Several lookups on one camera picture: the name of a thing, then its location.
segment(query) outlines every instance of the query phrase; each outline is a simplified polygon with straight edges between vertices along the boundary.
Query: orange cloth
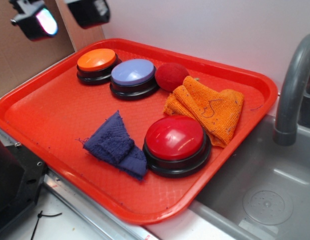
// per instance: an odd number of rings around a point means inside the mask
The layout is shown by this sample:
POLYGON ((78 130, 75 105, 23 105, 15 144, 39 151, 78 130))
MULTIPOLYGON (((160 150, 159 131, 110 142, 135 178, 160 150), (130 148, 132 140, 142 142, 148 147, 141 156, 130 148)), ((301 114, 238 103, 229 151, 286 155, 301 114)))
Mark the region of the orange cloth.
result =
POLYGON ((225 89, 216 92, 187 76, 166 101, 168 115, 185 115, 204 127, 213 146, 226 147, 233 138, 244 95, 225 89))

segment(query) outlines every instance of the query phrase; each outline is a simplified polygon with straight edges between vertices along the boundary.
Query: red tray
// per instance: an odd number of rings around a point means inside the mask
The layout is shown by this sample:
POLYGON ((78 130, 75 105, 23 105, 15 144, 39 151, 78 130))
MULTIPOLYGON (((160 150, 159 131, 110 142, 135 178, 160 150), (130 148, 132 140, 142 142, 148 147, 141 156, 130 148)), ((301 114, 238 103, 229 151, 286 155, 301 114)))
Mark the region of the red tray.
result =
POLYGON ((0 100, 0 128, 41 157, 50 168, 118 218, 138 225, 158 223, 189 206, 277 98, 275 84, 264 75, 123 39, 96 42, 23 84, 0 100), (206 86, 234 89, 245 100, 234 138, 222 149, 213 147, 208 164, 178 179, 151 171, 138 181, 97 161, 79 140, 90 137, 119 110, 127 131, 142 148, 149 126, 164 117, 168 92, 159 90, 138 101, 111 95, 109 84, 83 85, 76 77, 77 59, 97 49, 113 49, 122 61, 150 60, 156 67, 175 62, 206 86))

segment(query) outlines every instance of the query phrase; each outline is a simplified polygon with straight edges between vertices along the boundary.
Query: red sponge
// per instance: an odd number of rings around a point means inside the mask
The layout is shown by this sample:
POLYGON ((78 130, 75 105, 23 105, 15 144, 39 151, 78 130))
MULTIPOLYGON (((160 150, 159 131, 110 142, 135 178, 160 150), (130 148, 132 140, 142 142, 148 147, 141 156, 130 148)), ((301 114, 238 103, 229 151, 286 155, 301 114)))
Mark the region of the red sponge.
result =
POLYGON ((189 76, 188 70, 183 65, 174 62, 164 63, 155 73, 158 85, 169 92, 173 92, 175 88, 182 85, 187 76, 189 76))

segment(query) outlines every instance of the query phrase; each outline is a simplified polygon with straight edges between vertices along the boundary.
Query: black cable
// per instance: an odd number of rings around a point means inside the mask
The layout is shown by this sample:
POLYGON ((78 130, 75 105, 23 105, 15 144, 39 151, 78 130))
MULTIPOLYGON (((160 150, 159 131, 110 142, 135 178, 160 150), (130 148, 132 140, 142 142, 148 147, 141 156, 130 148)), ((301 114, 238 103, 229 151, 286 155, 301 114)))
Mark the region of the black cable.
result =
POLYGON ((41 219, 41 217, 57 217, 57 216, 60 216, 61 214, 63 214, 63 213, 61 212, 61 213, 56 214, 56 215, 44 215, 44 214, 43 214, 43 211, 41 211, 41 212, 38 214, 38 220, 37 220, 35 229, 34 229, 34 231, 33 231, 33 234, 32 234, 32 236, 31 236, 31 239, 30 239, 30 240, 33 240, 34 237, 35 237, 35 233, 36 233, 36 230, 37 230, 38 222, 39 222, 39 219, 41 219))

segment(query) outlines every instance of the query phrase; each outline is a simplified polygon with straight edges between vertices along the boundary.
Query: navy cloth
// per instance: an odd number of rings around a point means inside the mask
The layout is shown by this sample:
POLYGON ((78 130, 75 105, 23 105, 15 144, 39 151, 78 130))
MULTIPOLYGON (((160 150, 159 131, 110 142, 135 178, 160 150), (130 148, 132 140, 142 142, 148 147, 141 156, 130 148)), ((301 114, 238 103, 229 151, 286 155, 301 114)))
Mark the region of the navy cloth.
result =
POLYGON ((109 117, 85 142, 84 149, 139 180, 147 172, 146 157, 129 137, 119 111, 109 117))

